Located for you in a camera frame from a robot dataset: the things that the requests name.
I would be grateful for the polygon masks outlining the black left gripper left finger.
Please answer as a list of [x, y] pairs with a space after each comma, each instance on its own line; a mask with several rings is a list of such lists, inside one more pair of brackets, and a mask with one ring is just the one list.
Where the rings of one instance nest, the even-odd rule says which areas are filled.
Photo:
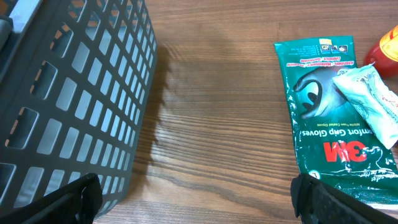
[[93, 223], [102, 204], [99, 177], [89, 173], [1, 217], [1, 223]]

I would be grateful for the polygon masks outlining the green glove packet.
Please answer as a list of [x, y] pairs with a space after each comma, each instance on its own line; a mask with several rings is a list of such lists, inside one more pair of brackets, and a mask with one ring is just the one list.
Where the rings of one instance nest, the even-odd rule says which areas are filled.
[[356, 68], [351, 36], [277, 42], [298, 169], [373, 208], [397, 208], [397, 166], [333, 79]]

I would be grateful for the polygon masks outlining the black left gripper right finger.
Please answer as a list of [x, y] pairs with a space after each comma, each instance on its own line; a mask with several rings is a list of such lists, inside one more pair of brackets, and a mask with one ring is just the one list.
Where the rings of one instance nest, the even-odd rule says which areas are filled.
[[397, 219], [308, 174], [294, 178], [290, 195], [303, 224], [397, 224]]

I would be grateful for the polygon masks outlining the pale green wipes packet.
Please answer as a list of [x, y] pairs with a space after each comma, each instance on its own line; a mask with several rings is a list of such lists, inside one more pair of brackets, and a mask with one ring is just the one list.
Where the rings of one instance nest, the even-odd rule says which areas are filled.
[[333, 83], [386, 149], [397, 142], [397, 95], [384, 84], [373, 65], [339, 71]]

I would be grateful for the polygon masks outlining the red yellow sauce bottle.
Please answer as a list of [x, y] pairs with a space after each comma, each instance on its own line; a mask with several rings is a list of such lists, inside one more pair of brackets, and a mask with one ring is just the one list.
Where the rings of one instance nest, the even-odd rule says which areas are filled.
[[397, 76], [397, 26], [373, 45], [363, 63], [373, 64], [382, 78]]

